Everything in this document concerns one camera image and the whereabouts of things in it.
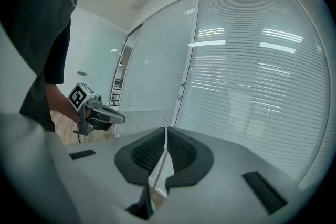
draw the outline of person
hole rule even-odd
[[[0,20],[14,46],[37,75],[20,113],[55,131],[50,109],[77,122],[77,112],[57,87],[64,82],[71,13],[77,0],[5,0]]]

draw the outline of black mesh pad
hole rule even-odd
[[[158,128],[117,151],[114,163],[127,182],[141,186],[147,184],[164,152],[164,137],[165,129]]]
[[[166,189],[197,184],[214,164],[209,147],[173,127],[168,127],[168,152],[172,158],[174,175],[166,180]]]

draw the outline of black shirt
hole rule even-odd
[[[70,16],[77,0],[2,0],[0,20],[14,46],[37,75],[21,114],[54,131],[45,83],[63,83]]]

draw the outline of wooden floor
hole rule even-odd
[[[50,111],[51,118],[55,124],[55,131],[60,136],[62,142],[66,144],[78,144],[78,135],[74,133],[74,130],[77,129],[77,124],[73,120],[63,116],[62,114],[56,111]],[[94,141],[101,141],[106,139],[118,139],[115,135],[116,127],[113,125],[107,131],[97,131],[93,130],[88,136],[80,135],[81,143],[88,143]],[[164,198],[154,191],[152,195],[152,201],[158,210],[163,202]]]

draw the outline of horizontal blinds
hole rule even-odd
[[[144,23],[129,63],[120,111],[126,117],[120,135],[171,124],[196,0],[181,0]]]
[[[200,0],[176,126],[246,146],[297,180],[324,129],[322,56],[292,0]]]
[[[329,69],[330,80],[330,108],[325,134],[312,164],[303,177],[299,186],[304,189],[320,181],[327,172],[334,157],[336,148],[336,26],[325,4],[318,0],[298,0],[306,9],[315,23],[320,34],[321,41]]]

